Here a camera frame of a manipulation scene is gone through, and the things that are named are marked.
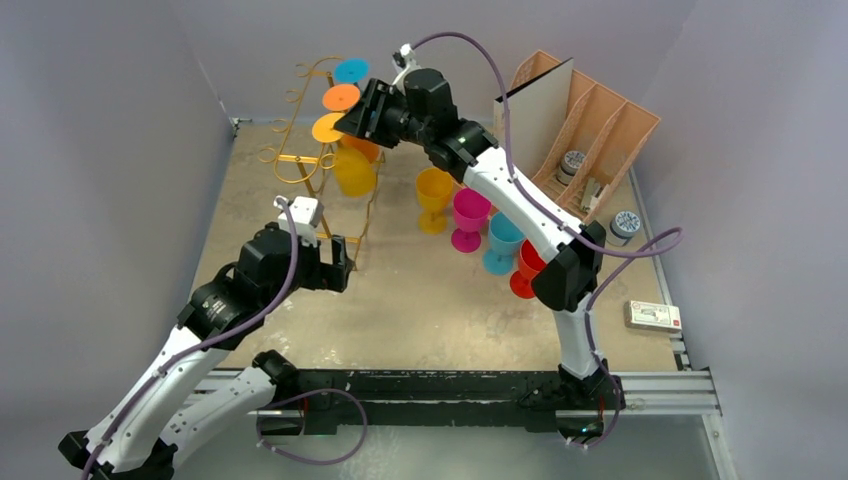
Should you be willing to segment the orange wine glass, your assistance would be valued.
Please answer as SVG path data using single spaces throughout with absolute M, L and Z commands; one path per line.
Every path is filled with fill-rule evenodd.
M 336 84 L 330 87 L 322 96 L 322 105 L 335 113 L 346 113 L 360 99 L 361 92 L 355 84 Z M 367 140 L 344 134 L 339 140 L 340 145 L 351 147 L 362 153 L 366 160 L 373 164 L 379 157 L 380 148 Z

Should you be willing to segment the yellow wine glass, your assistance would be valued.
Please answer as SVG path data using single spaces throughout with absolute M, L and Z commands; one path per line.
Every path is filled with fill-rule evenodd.
M 422 232 L 437 235 L 445 230 L 447 218 L 444 210 L 451 200 L 453 188 L 452 177 L 438 168 L 430 167 L 418 174 L 415 192 L 422 212 L 417 223 Z
M 342 116 L 341 112 L 321 116 L 314 122 L 311 133 L 322 144 L 339 144 L 331 157 L 331 172 L 343 195 L 361 197 L 371 193 L 377 185 L 375 164 L 380 148 L 367 140 L 336 130 L 335 123 Z

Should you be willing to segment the pink wine glass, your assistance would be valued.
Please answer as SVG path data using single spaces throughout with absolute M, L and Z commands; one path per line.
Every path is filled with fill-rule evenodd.
M 458 191 L 453 199 L 456 228 L 451 234 L 452 246 L 461 253 L 473 253 L 482 244 L 481 230 L 488 221 L 491 202 L 471 188 Z

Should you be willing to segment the red wine glass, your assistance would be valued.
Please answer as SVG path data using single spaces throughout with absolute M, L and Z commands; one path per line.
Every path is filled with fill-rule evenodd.
M 517 270 L 509 279 L 510 289 L 519 298 L 532 299 L 535 297 L 532 280 L 546 267 L 547 263 L 539 256 L 529 240 L 524 240 L 520 246 L 517 262 Z

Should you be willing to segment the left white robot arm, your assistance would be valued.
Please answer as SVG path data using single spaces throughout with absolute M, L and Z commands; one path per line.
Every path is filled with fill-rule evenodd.
M 199 448 L 248 412 L 304 406 L 299 370 L 276 350 L 256 355 L 227 385 L 188 397 L 266 317 L 299 289 L 341 293 L 354 263 L 341 236 L 321 260 L 319 200 L 274 200 L 280 214 L 237 260 L 198 287 L 155 359 L 95 426 L 70 432 L 59 451 L 84 479 L 170 479 Z

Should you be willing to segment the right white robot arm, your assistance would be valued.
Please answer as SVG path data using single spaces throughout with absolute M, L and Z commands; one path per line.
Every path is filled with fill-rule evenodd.
M 459 116 L 449 83 L 430 68 L 409 73 L 398 89 L 372 78 L 361 99 L 336 130 L 386 148 L 410 142 L 432 164 L 477 192 L 503 213 L 543 262 L 530 281 L 535 297 L 550 308 L 561 347 L 560 387 L 564 399 L 584 407 L 605 381 L 603 362 L 591 347 L 589 298 L 598 287 L 599 251 L 606 231 L 556 211 L 556 204 L 509 165 L 506 150 L 476 121 Z

